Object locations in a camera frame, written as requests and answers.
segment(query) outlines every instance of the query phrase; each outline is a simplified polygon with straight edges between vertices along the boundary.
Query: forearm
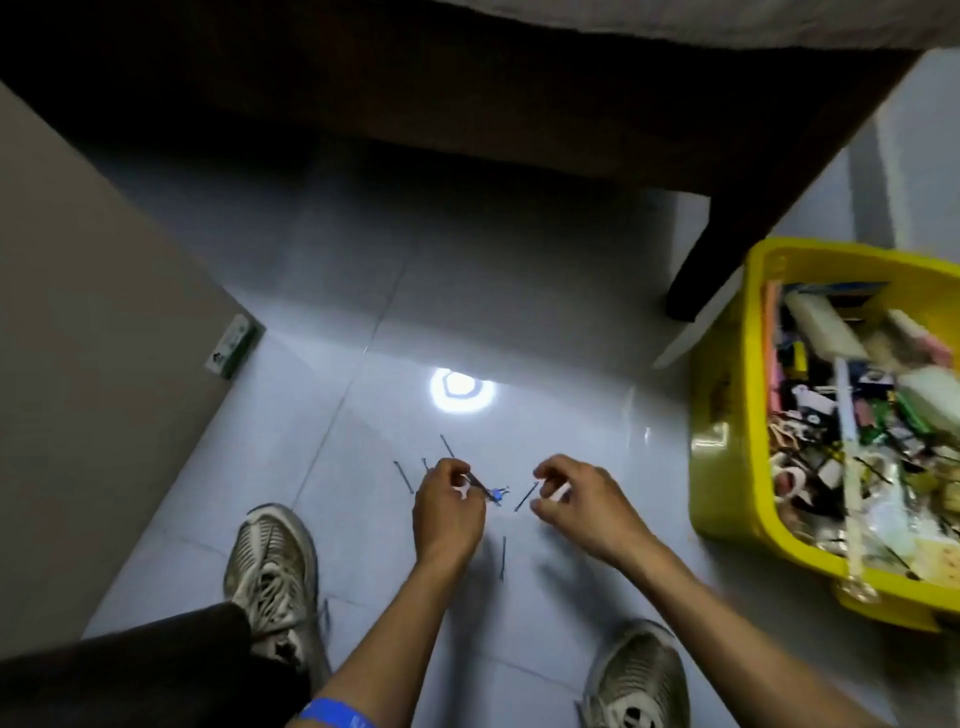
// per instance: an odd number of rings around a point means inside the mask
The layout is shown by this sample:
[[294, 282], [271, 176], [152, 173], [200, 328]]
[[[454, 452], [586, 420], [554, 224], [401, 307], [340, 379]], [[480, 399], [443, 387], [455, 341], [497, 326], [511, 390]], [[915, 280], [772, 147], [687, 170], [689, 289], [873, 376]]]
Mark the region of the forearm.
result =
[[460, 571], [457, 564], [415, 566], [387, 611], [317, 697], [349, 705], [377, 728], [409, 725]]
[[623, 571], [744, 728], [885, 725], [739, 616], [666, 546], [633, 549]]

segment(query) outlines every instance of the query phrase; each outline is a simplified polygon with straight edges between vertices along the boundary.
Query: dark pants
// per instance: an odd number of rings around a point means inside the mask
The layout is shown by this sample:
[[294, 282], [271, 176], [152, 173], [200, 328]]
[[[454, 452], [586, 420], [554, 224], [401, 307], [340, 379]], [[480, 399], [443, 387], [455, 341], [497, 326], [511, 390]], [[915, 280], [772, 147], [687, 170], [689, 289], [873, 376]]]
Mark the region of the dark pants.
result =
[[306, 674], [251, 655], [234, 604], [0, 663], [0, 727], [284, 725], [310, 699]]

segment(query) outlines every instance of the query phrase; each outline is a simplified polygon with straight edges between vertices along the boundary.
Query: clutter in bin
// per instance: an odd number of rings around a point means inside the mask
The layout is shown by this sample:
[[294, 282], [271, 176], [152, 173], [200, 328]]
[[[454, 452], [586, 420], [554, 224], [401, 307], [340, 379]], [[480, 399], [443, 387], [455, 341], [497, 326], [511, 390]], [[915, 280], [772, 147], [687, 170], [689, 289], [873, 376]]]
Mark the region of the clutter in bin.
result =
[[864, 567], [960, 588], [960, 381], [907, 311], [864, 304], [884, 283], [766, 284], [773, 497], [798, 539]]

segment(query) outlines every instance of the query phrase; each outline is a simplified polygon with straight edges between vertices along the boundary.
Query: white bedsheet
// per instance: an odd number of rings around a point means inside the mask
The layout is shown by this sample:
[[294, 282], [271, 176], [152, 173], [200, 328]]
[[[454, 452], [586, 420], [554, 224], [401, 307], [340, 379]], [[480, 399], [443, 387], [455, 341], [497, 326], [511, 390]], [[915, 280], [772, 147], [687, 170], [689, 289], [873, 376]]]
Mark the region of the white bedsheet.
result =
[[585, 33], [726, 48], [960, 45], [958, 0], [442, 0]]

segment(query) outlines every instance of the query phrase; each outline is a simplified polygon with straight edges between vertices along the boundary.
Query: gray wall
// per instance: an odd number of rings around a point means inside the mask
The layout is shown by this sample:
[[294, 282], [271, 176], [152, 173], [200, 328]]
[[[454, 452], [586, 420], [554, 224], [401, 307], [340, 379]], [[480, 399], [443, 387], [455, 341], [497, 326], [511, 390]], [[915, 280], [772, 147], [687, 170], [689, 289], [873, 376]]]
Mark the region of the gray wall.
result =
[[79, 637], [228, 383], [240, 305], [0, 85], [0, 655]]

